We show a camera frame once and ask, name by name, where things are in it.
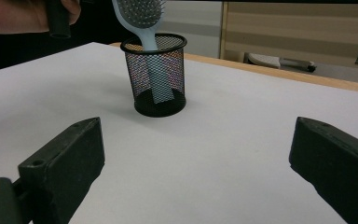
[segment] wall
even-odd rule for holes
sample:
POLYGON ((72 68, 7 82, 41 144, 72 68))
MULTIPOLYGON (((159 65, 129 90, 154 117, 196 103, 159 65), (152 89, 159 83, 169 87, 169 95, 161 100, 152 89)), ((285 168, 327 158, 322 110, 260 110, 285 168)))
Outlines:
POLYGON ((163 23, 158 33, 173 33, 187 39, 186 53, 218 58, 220 49, 222 3, 165 3, 163 23))

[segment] mesh pencil cup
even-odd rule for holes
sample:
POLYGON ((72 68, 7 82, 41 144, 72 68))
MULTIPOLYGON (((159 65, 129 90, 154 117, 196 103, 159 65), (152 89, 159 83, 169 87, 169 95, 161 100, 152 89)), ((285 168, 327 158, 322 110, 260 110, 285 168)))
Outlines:
POLYGON ((145 51, 138 37, 121 43, 130 75, 134 107, 140 114, 161 118, 186 105, 183 47, 174 34, 156 34, 158 50, 145 51))

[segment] white table surface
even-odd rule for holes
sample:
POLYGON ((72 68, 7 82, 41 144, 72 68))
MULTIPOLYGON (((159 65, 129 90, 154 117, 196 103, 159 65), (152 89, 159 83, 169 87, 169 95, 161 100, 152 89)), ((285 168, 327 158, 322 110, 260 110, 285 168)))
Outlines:
POLYGON ((358 92, 185 61, 187 105, 138 114, 124 54, 100 44, 0 70, 0 176, 101 117, 106 164, 71 223, 345 223, 288 161, 296 118, 358 137, 358 92))

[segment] screw hole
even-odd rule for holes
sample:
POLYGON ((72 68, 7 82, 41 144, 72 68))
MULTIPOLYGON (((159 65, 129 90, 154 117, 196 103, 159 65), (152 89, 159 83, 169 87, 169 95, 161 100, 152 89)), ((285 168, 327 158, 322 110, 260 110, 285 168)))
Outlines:
POLYGON ((32 163, 32 165, 33 165, 33 166, 40 166, 40 165, 43 165, 43 163, 45 163, 45 162, 42 161, 42 160, 38 160, 38 161, 34 161, 34 162, 32 163))

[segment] wooden table edge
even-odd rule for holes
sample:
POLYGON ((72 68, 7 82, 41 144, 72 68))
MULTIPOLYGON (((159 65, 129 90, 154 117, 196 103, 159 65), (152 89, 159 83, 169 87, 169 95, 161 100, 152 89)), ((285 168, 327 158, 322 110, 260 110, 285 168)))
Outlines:
MULTIPOLYGON (((119 47, 120 43, 113 43, 111 44, 111 46, 119 47)), ((254 72, 257 74, 271 76, 271 77, 280 77, 280 78, 285 78, 295 81, 317 84, 321 86, 339 88, 348 91, 358 91, 358 82, 335 79, 331 77, 317 77, 314 75, 284 71, 281 69, 268 68, 268 67, 253 65, 253 64, 236 63, 232 61, 209 58, 205 56, 188 54, 188 53, 185 53, 185 59, 200 62, 200 63, 210 63, 210 64, 225 66, 229 68, 240 69, 243 71, 254 72)))

